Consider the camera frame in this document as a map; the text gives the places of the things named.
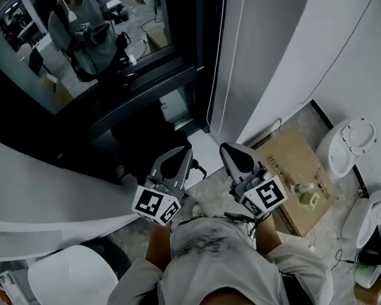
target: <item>lid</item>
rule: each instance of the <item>lid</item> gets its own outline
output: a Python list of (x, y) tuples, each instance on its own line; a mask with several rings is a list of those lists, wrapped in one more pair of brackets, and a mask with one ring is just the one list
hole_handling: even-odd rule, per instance
[(361, 156), (377, 142), (377, 126), (364, 118), (354, 119), (343, 128), (341, 136), (351, 152), (356, 156)]
[(33, 263), (28, 282), (42, 305), (103, 305), (118, 280), (95, 251), (74, 245)]

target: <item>person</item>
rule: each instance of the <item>person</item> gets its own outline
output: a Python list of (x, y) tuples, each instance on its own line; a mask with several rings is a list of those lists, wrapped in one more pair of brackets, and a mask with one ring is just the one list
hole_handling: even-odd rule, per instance
[[(117, 36), (112, 29), (106, 32), (104, 42), (99, 45), (78, 41), (73, 33), (86, 22), (92, 25), (104, 24), (109, 1), (59, 0), (57, 11), (52, 11), (48, 19), (48, 31), (55, 49), (62, 50), (69, 56), (73, 54), (81, 68), (97, 79), (107, 77), (108, 70), (117, 60), (126, 58), (124, 49), (118, 48)], [(76, 15), (76, 19), (71, 22), (68, 19), (69, 10)]]
[(307, 247), (282, 244), (272, 215), (256, 228), (194, 216), (170, 236), (151, 224), (145, 259), (137, 259), (108, 305), (319, 304), (333, 295), (331, 271)]

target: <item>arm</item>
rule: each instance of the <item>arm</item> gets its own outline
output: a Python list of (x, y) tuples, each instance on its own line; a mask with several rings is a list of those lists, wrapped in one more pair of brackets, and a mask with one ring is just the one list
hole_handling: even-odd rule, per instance
[(255, 246), (260, 253), (268, 254), (282, 244), (275, 230), (274, 218), (270, 215), (255, 229)]
[(161, 271), (165, 271), (171, 262), (171, 225), (165, 227), (151, 224), (150, 242), (145, 260), (151, 262)]
[(137, 259), (111, 293), (107, 305), (138, 305), (163, 277), (171, 262), (170, 225), (151, 224), (145, 260)]
[(282, 244), (270, 216), (257, 227), (257, 250), (272, 258), (282, 273), (295, 275), (313, 304), (327, 305), (333, 296), (329, 267), (305, 245), (296, 241)]

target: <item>concrete floor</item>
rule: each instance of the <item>concrete floor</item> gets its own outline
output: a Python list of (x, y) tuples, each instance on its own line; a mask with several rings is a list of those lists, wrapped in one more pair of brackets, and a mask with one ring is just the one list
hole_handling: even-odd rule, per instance
[[(305, 106), (289, 121), (283, 123), (280, 130), (285, 130), (285, 128), (291, 125), (298, 126), (299, 131), (313, 150), (316, 150), (322, 138), (328, 132), (327, 126), (311, 105)], [(190, 215), (191, 206), (195, 202), (199, 202), (209, 216), (220, 215), (224, 209), (230, 212), (248, 214), (230, 196), (230, 184), (231, 179), (227, 176), (225, 170), (221, 169), (190, 188), (187, 192), (191, 198), (180, 210), (181, 213), (175, 216), (175, 220), (186, 219)], [(352, 197), (356, 195), (359, 188), (359, 182), (353, 171), (343, 179), (336, 181), (335, 189), (338, 193), (338, 199), (303, 240), (308, 246), (314, 245), (314, 252), (322, 257), (331, 268), (337, 262), (335, 254), (340, 248), (343, 251), (342, 259), (354, 259), (356, 256), (356, 248), (352, 245), (351, 241), (341, 239), (339, 235), (345, 218), (353, 204)], [(149, 223), (143, 219), (138, 219), (112, 233), (109, 238), (126, 252), (131, 261), (134, 261), (137, 257), (144, 257), (148, 245), (148, 235)], [(281, 237), (283, 241), (289, 238), (296, 237), (291, 237), (290, 235), (282, 235)], [(331, 303), (334, 305), (360, 304), (354, 298), (354, 270), (352, 269), (352, 264), (341, 262), (332, 271), (332, 274), (335, 292)]]

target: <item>plastic bottle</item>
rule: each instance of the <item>plastic bottle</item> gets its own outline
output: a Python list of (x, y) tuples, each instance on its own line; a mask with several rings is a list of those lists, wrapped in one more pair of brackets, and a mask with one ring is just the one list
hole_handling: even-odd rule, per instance
[(306, 193), (312, 190), (315, 187), (313, 183), (309, 184), (295, 184), (291, 190), (293, 193), (298, 194), (298, 193)]

